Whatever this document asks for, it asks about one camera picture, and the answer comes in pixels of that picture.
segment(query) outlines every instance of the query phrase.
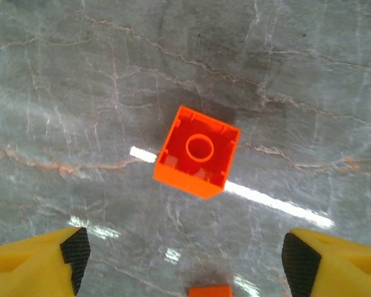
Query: floor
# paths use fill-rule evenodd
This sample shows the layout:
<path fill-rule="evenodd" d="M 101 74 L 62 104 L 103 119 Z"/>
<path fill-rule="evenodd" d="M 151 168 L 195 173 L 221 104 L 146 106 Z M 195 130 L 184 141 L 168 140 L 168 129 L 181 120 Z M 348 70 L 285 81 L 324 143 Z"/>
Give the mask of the floor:
<path fill-rule="evenodd" d="M 152 179 L 179 105 L 242 130 L 224 193 Z M 295 227 L 371 245 L 371 0 L 0 4 L 0 244 L 86 226 L 79 296 L 289 296 Z"/>

